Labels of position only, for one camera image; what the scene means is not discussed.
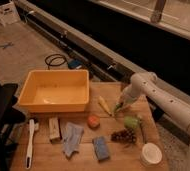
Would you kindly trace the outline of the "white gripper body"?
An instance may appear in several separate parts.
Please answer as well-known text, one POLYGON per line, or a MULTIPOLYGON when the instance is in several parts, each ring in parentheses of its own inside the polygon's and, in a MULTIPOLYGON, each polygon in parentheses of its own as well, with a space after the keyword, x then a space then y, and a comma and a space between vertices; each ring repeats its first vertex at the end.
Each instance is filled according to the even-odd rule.
POLYGON ((124 109, 127 106, 129 106, 130 104, 133 104, 136 100, 137 100, 137 96, 132 91, 132 88, 126 87, 123 89, 123 91, 120 95, 120 98, 118 101, 119 108, 124 109))

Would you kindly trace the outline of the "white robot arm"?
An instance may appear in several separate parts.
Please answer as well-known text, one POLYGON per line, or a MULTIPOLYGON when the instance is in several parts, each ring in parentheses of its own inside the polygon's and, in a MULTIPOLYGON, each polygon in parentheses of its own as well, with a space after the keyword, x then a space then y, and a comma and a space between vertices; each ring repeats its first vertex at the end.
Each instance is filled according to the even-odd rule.
MULTIPOLYGON (((154 72, 133 74, 130 84, 120 95, 119 104, 126 108, 145 94, 190 135, 190 105, 159 88, 156 82, 157 75, 154 72)), ((190 145, 185 171, 190 171, 190 145)))

